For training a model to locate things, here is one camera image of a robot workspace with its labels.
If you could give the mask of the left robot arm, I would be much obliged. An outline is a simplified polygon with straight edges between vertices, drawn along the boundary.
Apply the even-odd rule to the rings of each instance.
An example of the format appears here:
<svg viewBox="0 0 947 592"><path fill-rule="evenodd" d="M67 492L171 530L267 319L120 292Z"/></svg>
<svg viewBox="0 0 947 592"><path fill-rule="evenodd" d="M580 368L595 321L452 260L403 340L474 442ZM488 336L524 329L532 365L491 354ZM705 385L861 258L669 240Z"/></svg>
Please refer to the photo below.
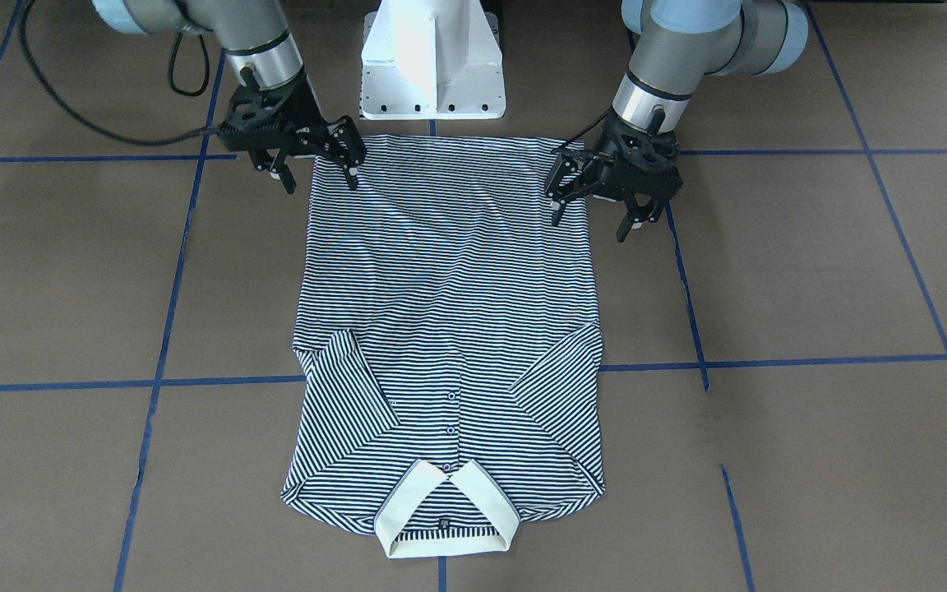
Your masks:
<svg viewBox="0 0 947 592"><path fill-rule="evenodd" d="M612 104L593 122L593 147L567 140L544 183L559 225L569 203L586 197L623 203L617 229L658 221L681 190L674 131L706 76L766 76L803 53L808 19L792 1L625 1L621 14L634 52Z"/></svg>

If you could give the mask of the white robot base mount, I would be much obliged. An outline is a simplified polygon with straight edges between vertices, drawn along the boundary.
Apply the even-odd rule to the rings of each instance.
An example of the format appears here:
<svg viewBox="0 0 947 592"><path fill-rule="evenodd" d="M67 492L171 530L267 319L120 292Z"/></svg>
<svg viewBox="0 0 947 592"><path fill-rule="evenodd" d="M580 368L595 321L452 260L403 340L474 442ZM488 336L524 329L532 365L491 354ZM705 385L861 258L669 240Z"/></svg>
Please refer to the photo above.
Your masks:
<svg viewBox="0 0 947 592"><path fill-rule="evenodd" d="M507 110L497 13L481 1L383 1L363 18L367 120L489 120Z"/></svg>

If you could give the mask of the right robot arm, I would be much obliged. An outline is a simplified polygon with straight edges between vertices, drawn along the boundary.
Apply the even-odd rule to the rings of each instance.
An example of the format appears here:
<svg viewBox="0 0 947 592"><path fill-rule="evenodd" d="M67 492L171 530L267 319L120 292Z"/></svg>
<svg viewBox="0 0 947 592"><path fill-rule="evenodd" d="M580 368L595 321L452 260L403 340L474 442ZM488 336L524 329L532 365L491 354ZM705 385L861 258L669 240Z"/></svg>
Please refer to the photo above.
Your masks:
<svg viewBox="0 0 947 592"><path fill-rule="evenodd" d="M296 190L287 160L326 159L339 166L350 190L366 146L356 123L333 123L321 106L278 1L95 1L102 20L121 33L212 34L239 79L215 130L227 150L245 151L258 171Z"/></svg>

